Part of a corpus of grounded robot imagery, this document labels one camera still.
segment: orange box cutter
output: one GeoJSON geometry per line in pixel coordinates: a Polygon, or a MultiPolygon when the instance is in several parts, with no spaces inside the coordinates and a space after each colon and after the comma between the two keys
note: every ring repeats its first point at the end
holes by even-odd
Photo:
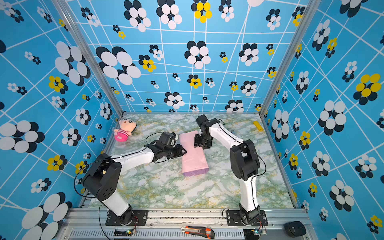
{"type": "Polygon", "coordinates": [[[186,234],[191,234],[191,235],[197,235],[197,236],[202,236],[208,239],[215,239],[215,232],[206,227],[182,227],[181,228],[182,232],[185,232],[186,234]]]}

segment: pink dress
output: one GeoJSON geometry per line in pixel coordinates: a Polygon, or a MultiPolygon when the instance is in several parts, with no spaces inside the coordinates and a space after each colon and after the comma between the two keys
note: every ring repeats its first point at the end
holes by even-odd
{"type": "Polygon", "coordinates": [[[125,142],[128,139],[128,132],[123,129],[118,129],[117,132],[114,132],[114,136],[116,141],[118,142],[125,142]]]}

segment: yellow sponge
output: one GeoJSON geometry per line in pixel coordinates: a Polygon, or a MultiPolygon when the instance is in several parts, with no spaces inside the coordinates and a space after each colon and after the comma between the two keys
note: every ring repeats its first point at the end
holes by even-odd
{"type": "Polygon", "coordinates": [[[264,130],[258,121],[254,121],[253,124],[257,127],[257,129],[259,129],[259,131],[264,130]]]}

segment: purple cloth edge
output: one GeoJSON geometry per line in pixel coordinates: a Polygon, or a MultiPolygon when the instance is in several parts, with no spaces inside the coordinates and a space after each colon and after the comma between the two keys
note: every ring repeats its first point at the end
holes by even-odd
{"type": "Polygon", "coordinates": [[[184,175],[184,177],[189,177],[189,176],[194,176],[194,175],[205,174],[208,171],[209,171],[209,168],[203,168],[203,169],[194,170],[194,171],[190,171],[190,172],[183,172],[183,175],[184,175]]]}

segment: doll head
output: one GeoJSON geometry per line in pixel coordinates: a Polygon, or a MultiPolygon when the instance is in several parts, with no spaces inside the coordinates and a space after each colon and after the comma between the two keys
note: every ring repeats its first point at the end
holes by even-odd
{"type": "Polygon", "coordinates": [[[119,121],[120,128],[127,131],[127,132],[132,132],[136,128],[136,123],[135,121],[131,119],[123,119],[119,121]]]}

